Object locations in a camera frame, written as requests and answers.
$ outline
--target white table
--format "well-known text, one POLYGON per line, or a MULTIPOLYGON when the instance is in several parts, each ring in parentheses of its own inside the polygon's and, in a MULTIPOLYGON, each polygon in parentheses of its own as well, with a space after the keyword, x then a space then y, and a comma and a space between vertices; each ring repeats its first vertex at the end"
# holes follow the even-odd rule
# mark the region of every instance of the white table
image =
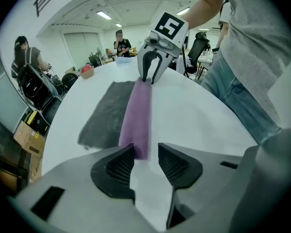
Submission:
POLYGON ((200 66, 203 66, 206 70, 209 69, 209 67, 212 65, 213 61, 210 60, 210 59, 206 59, 206 58, 202 58, 202 57, 199 57, 197 59, 197 61, 199 62, 199 65, 200 66))
MULTIPOLYGON (((155 67, 151 67, 149 77, 155 67)), ((42 162, 42 175, 86 151, 77 144, 78 135, 112 81, 135 81, 137 58, 95 68, 94 76, 79 78, 69 90, 50 127, 42 162)), ((167 69, 152 86, 151 152, 149 161, 135 161, 130 187, 135 205, 159 231, 165 229, 172 187, 158 164, 158 143, 209 152, 242 156, 256 142, 236 115, 207 90, 183 75, 167 69)))

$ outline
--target gray t-shirt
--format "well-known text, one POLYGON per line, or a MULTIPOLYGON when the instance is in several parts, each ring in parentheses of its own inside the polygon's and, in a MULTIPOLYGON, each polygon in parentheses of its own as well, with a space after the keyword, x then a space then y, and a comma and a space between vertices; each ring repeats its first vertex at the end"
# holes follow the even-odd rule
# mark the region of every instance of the gray t-shirt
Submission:
POLYGON ((280 124, 267 92, 291 61, 291 31, 271 0, 229 0, 232 14, 220 50, 236 78, 280 124))

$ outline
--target gray cloth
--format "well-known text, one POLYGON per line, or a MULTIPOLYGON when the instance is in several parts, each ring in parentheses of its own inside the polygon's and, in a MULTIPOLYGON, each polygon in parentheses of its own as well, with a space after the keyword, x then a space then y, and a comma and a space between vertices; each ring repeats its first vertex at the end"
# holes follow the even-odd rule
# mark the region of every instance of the gray cloth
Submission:
POLYGON ((270 0, 229 0, 232 14, 222 55, 270 118, 280 123, 267 92, 291 61, 291 31, 270 0))
POLYGON ((107 149, 118 146, 133 81, 113 82, 81 130, 78 144, 107 149))

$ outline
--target woman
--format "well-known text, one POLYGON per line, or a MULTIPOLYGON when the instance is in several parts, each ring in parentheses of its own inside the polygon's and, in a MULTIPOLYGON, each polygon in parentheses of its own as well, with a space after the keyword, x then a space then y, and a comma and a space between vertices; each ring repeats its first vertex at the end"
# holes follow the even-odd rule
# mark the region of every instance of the woman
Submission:
POLYGON ((122 30, 115 32, 116 41, 114 41, 114 49, 117 50, 118 57, 130 58, 129 50, 131 49, 130 42, 127 39, 123 39, 122 30))
MULTIPOLYGON (((269 0, 229 0, 228 34, 202 86, 225 103, 260 144, 277 134, 267 93, 291 61, 291 31, 269 0)), ((223 0, 200 0, 182 18, 189 29, 214 18, 223 0)))
POLYGON ((12 78, 17 78, 20 68, 26 64, 31 64, 34 68, 40 68, 42 71, 48 71, 50 67, 43 62, 40 50, 30 48, 27 38, 19 36, 14 45, 14 61, 12 63, 12 78))

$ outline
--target cable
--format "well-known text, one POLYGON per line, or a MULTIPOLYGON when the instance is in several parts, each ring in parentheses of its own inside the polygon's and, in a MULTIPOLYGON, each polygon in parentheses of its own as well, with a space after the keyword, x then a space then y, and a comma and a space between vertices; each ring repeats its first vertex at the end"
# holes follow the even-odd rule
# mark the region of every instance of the cable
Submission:
POLYGON ((53 68, 51 68, 51 70, 52 70, 52 72, 53 72, 54 76, 56 76, 56 73, 55 73, 54 69, 53 69, 53 68))
POLYGON ((184 54, 184 46, 182 46, 182 57, 183 57, 183 63, 184 63, 184 72, 185 72, 185 75, 189 78, 188 72, 187 72, 187 70, 186 70, 185 54, 184 54))

